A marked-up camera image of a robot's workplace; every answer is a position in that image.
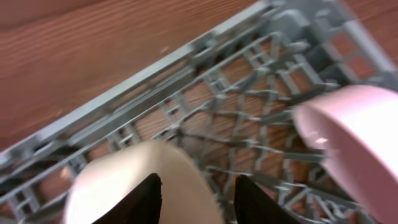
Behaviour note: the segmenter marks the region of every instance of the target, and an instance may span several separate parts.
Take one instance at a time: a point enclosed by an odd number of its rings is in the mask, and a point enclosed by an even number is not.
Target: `drying rack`
[[[341,38],[353,49],[339,49],[335,40]],[[358,61],[368,68],[356,69]],[[66,170],[73,182],[98,147],[112,153],[161,138],[192,156],[227,222],[234,223],[234,177],[246,174],[303,223],[349,223],[353,217],[376,223],[331,187],[319,166],[323,154],[295,143],[300,139],[291,123],[292,106],[355,84],[398,91],[394,64],[347,6],[259,1],[3,151],[0,205],[7,204],[16,221],[25,220],[65,201],[68,187],[51,200],[40,199],[35,186],[48,176]],[[249,105],[259,106],[258,112]],[[153,113],[165,117],[159,130],[138,128],[144,118],[157,122]],[[225,122],[215,127],[220,119]],[[270,134],[275,128],[284,134]],[[274,172],[268,172],[270,161]],[[305,164],[300,178],[294,162]]]

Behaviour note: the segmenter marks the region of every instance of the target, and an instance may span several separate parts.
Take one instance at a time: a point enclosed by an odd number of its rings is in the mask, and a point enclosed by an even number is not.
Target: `dish rack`
[[[394,64],[342,2],[258,1],[3,151],[0,205],[25,220],[63,203],[92,159],[152,138],[187,150],[227,222],[246,174],[303,223],[376,223],[291,123],[292,106],[355,84],[398,91]],[[43,198],[54,176],[70,182]]]

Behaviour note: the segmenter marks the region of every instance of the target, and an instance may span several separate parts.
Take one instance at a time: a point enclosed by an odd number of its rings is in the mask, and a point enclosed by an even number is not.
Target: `pink bowl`
[[[308,147],[324,149],[322,166],[372,216],[397,223],[398,94],[347,86],[294,108]]]

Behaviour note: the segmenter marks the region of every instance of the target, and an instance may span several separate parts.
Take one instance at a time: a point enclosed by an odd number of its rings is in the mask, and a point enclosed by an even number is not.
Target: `gray dish rack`
[[[354,50],[340,52],[333,43],[339,36],[352,42]],[[360,74],[351,66],[357,58],[371,67],[369,74]],[[246,63],[249,72],[231,78],[224,68],[237,60]],[[293,77],[297,72],[306,80],[305,88]],[[265,84],[257,88],[260,82]],[[279,205],[303,223],[349,223],[353,216],[356,223],[376,223],[341,189],[326,184],[330,178],[318,165],[322,154],[299,150],[293,143],[298,137],[291,123],[291,106],[355,84],[398,91],[394,64],[342,2],[259,1],[4,150],[0,154],[0,205],[7,204],[17,222],[59,205],[68,190],[43,202],[34,186],[60,169],[66,169],[73,181],[89,162],[87,155],[99,145],[106,144],[108,152],[114,152],[147,139],[136,123],[157,111],[167,122],[151,138],[171,140],[183,148],[189,144],[187,139],[201,142],[196,152],[188,153],[215,191],[226,222],[234,223],[229,197],[234,177],[247,174],[270,194],[276,193]],[[187,96],[198,85],[205,86],[210,94],[204,102]],[[258,100],[260,113],[247,110],[248,98]],[[227,101],[234,101],[234,108],[225,109]],[[275,103],[283,107],[275,110]],[[206,115],[202,127],[187,127],[185,124],[199,113]],[[229,136],[218,135],[224,131],[212,133],[218,117],[233,122]],[[242,133],[246,122],[256,124],[257,134]],[[274,126],[287,128],[283,149],[270,143],[268,131]],[[208,158],[215,151],[214,143],[227,149],[225,166],[215,165]],[[239,170],[237,154],[244,151],[252,152],[252,164]],[[280,170],[278,177],[263,169],[270,154],[281,156],[275,165]],[[294,161],[309,164],[305,181],[296,180],[290,168]],[[298,203],[300,211],[295,208]]]

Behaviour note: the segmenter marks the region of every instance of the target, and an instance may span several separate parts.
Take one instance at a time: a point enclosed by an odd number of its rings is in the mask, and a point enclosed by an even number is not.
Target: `wooden table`
[[[253,2],[104,0],[0,33],[0,149],[66,115]],[[398,62],[398,2],[347,2]],[[201,101],[206,94],[197,90],[192,97]],[[255,108],[256,103],[249,101],[248,106]],[[138,124],[141,134],[149,136],[159,125],[158,118],[153,114],[148,122]],[[46,183],[51,185],[46,198],[67,187],[59,175],[57,181]]]

